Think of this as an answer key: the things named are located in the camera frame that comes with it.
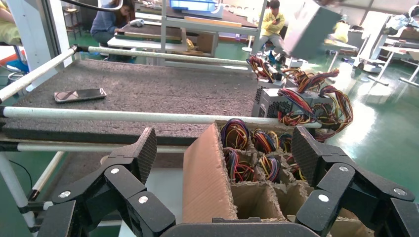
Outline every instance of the white pipe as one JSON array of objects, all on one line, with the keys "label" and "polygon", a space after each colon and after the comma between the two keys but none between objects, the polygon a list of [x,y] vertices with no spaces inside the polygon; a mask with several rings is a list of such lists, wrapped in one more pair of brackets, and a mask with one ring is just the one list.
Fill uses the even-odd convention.
[{"label": "white pipe", "polygon": [[145,51],[131,51],[131,50],[125,50],[125,49],[116,49],[116,48],[99,48],[99,47],[90,46],[89,52],[109,53],[109,54],[118,54],[118,55],[127,55],[127,56],[142,56],[142,57],[150,57],[150,58],[164,58],[164,59],[171,59],[171,60],[187,60],[187,61],[202,62],[202,63],[222,63],[222,64],[229,64],[229,65],[248,66],[248,63],[246,61],[239,61],[239,60],[195,57],[195,56],[167,54],[167,53],[153,53],[153,52],[145,52]]},{"label": "white pipe", "polygon": [[24,75],[19,80],[6,86],[2,90],[0,90],[0,102],[5,101],[7,98],[14,95],[16,92],[28,86],[30,83],[35,81],[38,77],[42,76],[43,74],[48,72],[50,69],[56,67],[57,65],[62,63],[65,59],[71,57],[71,55],[73,54],[74,54],[74,49],[69,48],[67,51],[61,53],[60,55],[42,64],[41,66],[31,71],[30,73]]},{"label": "white pipe", "polygon": [[[108,144],[95,144],[95,145],[74,145],[74,144],[54,144],[54,143],[19,143],[17,150],[20,152],[112,152],[116,148],[124,145],[108,145]],[[187,146],[157,146],[157,153],[184,153]]]},{"label": "white pipe", "polygon": [[[102,120],[102,121],[125,121],[125,122],[154,122],[154,123],[188,123],[188,124],[211,124],[215,120],[228,121],[230,119],[241,119],[244,122],[279,125],[277,118],[256,118],[240,116],[219,116],[219,115],[185,115],[185,114],[163,114],[145,112],[124,112],[124,111],[101,111],[101,110],[68,110],[51,108],[30,108],[30,107],[4,107],[3,115],[6,118],[29,118],[29,119],[81,119],[81,120]],[[308,123],[308,128],[320,128],[321,124]]]},{"label": "white pipe", "polygon": [[[27,206],[28,200],[26,199],[25,193],[23,192],[22,186],[16,177],[13,167],[10,165],[10,162],[4,152],[0,152],[0,173],[6,182],[6,185],[9,188],[14,201],[16,202],[16,205],[18,207]],[[26,225],[28,227],[33,227],[35,225],[35,216],[33,212],[26,212],[22,214],[22,216],[23,219],[25,219]]]},{"label": "white pipe", "polygon": [[54,157],[52,158],[51,162],[43,171],[42,175],[38,179],[38,181],[33,186],[32,190],[41,191],[48,179],[51,177],[52,173],[54,172],[55,168],[65,155],[65,152],[57,152]]}]

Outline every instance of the white table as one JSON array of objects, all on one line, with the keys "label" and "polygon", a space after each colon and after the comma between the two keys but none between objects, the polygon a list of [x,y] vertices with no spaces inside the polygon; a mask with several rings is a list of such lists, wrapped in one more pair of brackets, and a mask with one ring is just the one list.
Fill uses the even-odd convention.
[{"label": "white table", "polygon": [[[182,43],[166,43],[166,51],[168,52],[186,52],[188,47],[186,46],[186,29],[182,30]],[[125,48],[142,48],[149,51],[160,50],[162,45],[160,42],[147,41],[147,40],[132,40],[132,39],[117,39],[113,37],[108,41],[108,45],[111,47],[125,47]],[[157,65],[156,58],[146,58],[147,65]]]},{"label": "white table", "polygon": [[333,60],[332,60],[332,62],[330,63],[330,66],[329,66],[329,69],[328,69],[328,73],[330,72],[330,71],[332,71],[332,68],[333,68],[333,64],[335,63],[335,61],[336,61],[336,59],[337,59],[337,57],[339,56],[339,53],[340,53],[340,51],[342,50],[342,49],[346,49],[346,50],[356,50],[356,49],[358,49],[357,47],[355,47],[355,46],[352,46],[352,45],[349,45],[349,44],[347,44],[347,43],[342,43],[342,42],[339,42],[339,41],[333,41],[333,43],[328,43],[328,42],[325,42],[324,44],[323,44],[323,48],[324,49],[328,49],[328,50],[333,50],[333,51],[336,51],[336,54],[335,54],[335,56],[333,57]]},{"label": "white table", "polygon": [[[390,56],[388,57],[387,62],[384,64],[384,67],[382,68],[378,77],[368,76],[368,78],[373,80],[373,81],[376,81],[380,84],[383,84],[385,86],[388,86],[388,83],[382,82],[380,79],[381,79],[382,75],[384,74],[384,71],[387,68],[388,64],[390,64],[390,61],[393,58],[394,54],[398,54],[400,56],[400,58],[402,58],[402,59],[403,58],[411,59],[413,57],[409,52],[419,53],[419,49],[415,49],[415,48],[400,48],[400,47],[390,47],[390,46],[381,46],[380,48],[389,51]],[[417,65],[415,72],[413,72],[412,76],[409,79],[399,78],[399,80],[419,87],[419,84],[413,82],[413,79],[415,78],[416,74],[418,74],[418,72],[419,72],[419,65]]]}]

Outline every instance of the factory floor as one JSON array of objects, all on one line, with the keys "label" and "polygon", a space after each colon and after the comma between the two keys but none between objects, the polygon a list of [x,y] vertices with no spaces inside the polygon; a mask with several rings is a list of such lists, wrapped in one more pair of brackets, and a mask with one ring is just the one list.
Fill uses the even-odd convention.
[{"label": "factory floor", "polygon": [[[77,41],[73,40],[72,35],[69,38],[70,43],[97,45],[86,33],[83,37],[78,37]],[[238,42],[220,42],[216,57],[245,60],[248,54],[241,50],[243,46],[245,45]],[[84,57],[103,59],[95,54],[85,54]],[[319,53],[317,58],[304,66],[304,70],[325,72],[331,60],[331,56]],[[145,59],[137,58],[136,62],[145,63]],[[335,87],[349,96],[354,121],[327,143],[340,146],[362,168],[409,188],[419,197],[419,88],[398,80],[399,77],[409,78],[414,67],[393,62],[382,78],[390,84],[388,87],[368,80],[368,74],[359,70],[353,71],[348,63],[337,60],[335,67],[340,69]],[[0,88],[6,85],[7,78],[3,77],[5,75],[7,72],[0,68]],[[16,98],[11,98],[6,101],[6,105],[12,105],[15,101]],[[34,183],[53,155],[54,153],[47,152],[8,153],[9,159],[28,169]],[[29,191],[30,183],[25,171],[14,164],[12,166],[24,191]],[[30,236],[2,178],[0,189],[3,190],[0,196],[0,236]],[[96,229],[91,236],[115,237],[118,231],[117,227],[102,227]]]}]

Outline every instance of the computer power supply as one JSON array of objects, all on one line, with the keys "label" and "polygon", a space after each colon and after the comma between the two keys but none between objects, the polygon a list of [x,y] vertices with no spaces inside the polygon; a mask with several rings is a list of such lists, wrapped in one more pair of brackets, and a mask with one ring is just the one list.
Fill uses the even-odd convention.
[{"label": "computer power supply", "polygon": [[252,116],[257,117],[259,114],[260,98],[262,96],[263,89],[280,89],[290,87],[297,87],[297,84],[291,79],[285,79],[283,81],[277,80],[274,83],[269,83],[268,80],[260,79],[257,82],[256,96],[254,97],[253,109],[251,111]]},{"label": "computer power supply", "polygon": [[[289,88],[290,90],[297,92],[297,88]],[[252,116],[261,118],[277,118],[278,111],[282,113],[289,113],[294,111],[296,113],[302,113],[298,106],[295,106],[287,97],[278,95],[278,88],[267,88],[262,89],[259,105],[253,106]],[[307,103],[313,107],[315,104],[324,104],[325,106],[332,108],[333,100],[331,98],[321,98],[317,92],[306,91],[305,93],[298,93],[304,98]]]}]

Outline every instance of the cardboard box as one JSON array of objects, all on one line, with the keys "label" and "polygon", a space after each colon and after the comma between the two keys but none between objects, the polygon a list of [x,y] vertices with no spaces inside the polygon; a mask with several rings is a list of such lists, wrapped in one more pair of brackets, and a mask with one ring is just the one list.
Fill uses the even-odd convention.
[{"label": "cardboard box", "polygon": [[199,36],[197,37],[198,50],[204,53],[211,53],[213,40],[214,40],[214,35],[199,34]]},{"label": "cardboard box", "polygon": [[[183,158],[183,204],[182,218],[186,223],[210,223],[213,217],[238,219],[231,182],[227,174],[221,144],[220,129],[225,121],[216,121],[186,150]],[[247,124],[249,130],[260,128],[277,134],[292,134],[293,128]],[[250,139],[245,153],[255,158],[259,152]],[[282,218],[280,214],[272,218]]]},{"label": "cardboard box", "polygon": [[[224,121],[216,121],[186,150],[183,160],[182,222],[210,223],[213,218],[227,220],[260,217],[262,221],[294,221],[295,215],[314,190],[307,182],[295,180],[281,149],[267,154],[280,161],[280,183],[266,181],[256,166],[251,182],[234,183],[229,179],[220,130]],[[278,135],[292,134],[293,128],[247,123],[249,131],[260,128]],[[248,139],[245,151],[237,150],[241,159],[257,164],[263,153]],[[333,237],[372,237],[356,216],[342,210],[331,229]]]}]

